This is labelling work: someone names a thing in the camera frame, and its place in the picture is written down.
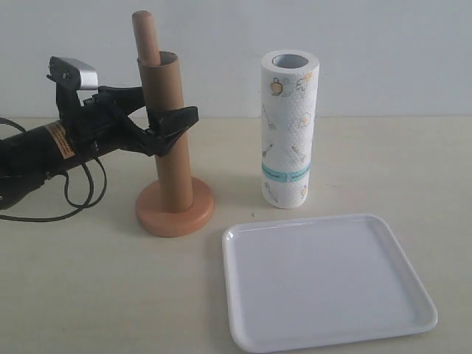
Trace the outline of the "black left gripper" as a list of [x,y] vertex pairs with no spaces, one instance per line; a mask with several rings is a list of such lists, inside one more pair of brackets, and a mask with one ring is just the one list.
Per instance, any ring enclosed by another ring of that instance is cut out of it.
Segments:
[[142,130],[130,118],[145,106],[141,86],[99,86],[96,94],[81,102],[76,91],[57,84],[56,105],[74,151],[87,159],[114,150],[166,156],[199,121],[196,106],[172,111],[148,108],[149,127]]

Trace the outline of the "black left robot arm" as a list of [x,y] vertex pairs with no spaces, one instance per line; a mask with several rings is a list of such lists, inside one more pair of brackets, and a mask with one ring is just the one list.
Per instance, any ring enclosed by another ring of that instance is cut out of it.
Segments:
[[16,205],[54,176],[115,150],[163,157],[198,121],[195,106],[147,110],[149,126],[130,115],[145,107],[140,87],[101,86],[80,102],[76,91],[57,86],[60,118],[1,141],[1,209]]

